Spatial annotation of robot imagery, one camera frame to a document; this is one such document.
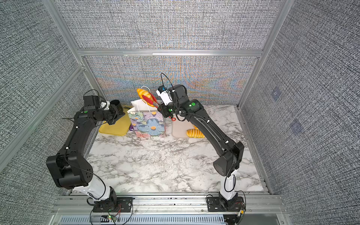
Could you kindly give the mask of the floral paper gift bag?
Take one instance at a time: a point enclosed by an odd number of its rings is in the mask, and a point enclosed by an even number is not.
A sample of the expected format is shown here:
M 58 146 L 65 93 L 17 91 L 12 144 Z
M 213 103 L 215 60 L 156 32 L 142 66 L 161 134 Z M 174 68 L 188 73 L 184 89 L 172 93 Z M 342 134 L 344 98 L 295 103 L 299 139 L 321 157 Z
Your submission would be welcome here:
M 158 104 L 155 96 L 151 93 L 147 86 L 139 89 L 148 91 L 154 101 Z M 131 102 L 132 108 L 127 111 L 131 124 L 134 127 L 135 134 L 139 138 L 164 137 L 166 128 L 164 125 L 164 117 L 154 106 L 140 99 Z

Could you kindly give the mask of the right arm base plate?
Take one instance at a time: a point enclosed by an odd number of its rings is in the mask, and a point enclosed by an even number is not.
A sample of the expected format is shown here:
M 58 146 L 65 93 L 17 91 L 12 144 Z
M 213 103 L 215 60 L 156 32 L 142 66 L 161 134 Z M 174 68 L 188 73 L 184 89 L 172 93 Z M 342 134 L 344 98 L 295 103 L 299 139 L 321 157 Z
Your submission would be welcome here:
M 243 197 L 235 196 L 231 200 L 223 197 L 207 196 L 205 198 L 209 212 L 239 212 L 246 209 Z

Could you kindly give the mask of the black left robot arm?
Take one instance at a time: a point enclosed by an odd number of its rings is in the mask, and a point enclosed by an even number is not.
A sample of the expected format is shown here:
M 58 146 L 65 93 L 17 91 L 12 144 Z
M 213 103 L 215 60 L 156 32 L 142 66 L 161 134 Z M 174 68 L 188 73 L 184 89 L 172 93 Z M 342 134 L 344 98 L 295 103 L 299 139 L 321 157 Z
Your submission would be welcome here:
M 98 122 L 113 125 L 125 115 L 118 100 L 110 102 L 108 109 L 94 106 L 83 107 L 73 117 L 72 130 L 62 148 L 49 156 L 46 165 L 59 188 L 76 189 L 96 202 L 115 202 L 113 188 L 93 172 L 91 164 L 84 158 L 84 149 L 92 130 Z

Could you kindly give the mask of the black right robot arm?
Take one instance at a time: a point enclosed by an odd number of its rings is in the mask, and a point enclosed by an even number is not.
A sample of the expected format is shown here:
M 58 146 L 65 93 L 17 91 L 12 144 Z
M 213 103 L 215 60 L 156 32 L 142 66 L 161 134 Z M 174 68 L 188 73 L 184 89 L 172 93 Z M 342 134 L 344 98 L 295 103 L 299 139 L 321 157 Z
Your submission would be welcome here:
M 236 173 L 244 153 L 243 143 L 229 138 L 197 99 L 190 100 L 184 85 L 177 84 L 170 88 L 161 85 L 156 93 L 161 98 L 157 110 L 163 117 L 181 116 L 197 127 L 212 144 L 219 156 L 213 162 L 213 166 L 216 172 L 224 177 L 221 181 L 218 204 L 223 210 L 234 208 L 238 203 L 238 193 L 235 191 Z

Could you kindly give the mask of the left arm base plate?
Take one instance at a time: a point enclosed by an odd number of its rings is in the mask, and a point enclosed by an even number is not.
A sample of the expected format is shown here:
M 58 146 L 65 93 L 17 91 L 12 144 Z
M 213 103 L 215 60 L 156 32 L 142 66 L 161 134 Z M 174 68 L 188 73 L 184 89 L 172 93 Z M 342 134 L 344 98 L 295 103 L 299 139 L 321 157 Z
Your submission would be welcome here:
M 95 213 L 108 213 L 108 212 L 131 212 L 133 198 L 120 197 L 114 202 L 112 200 L 98 201 L 94 203 L 93 212 Z

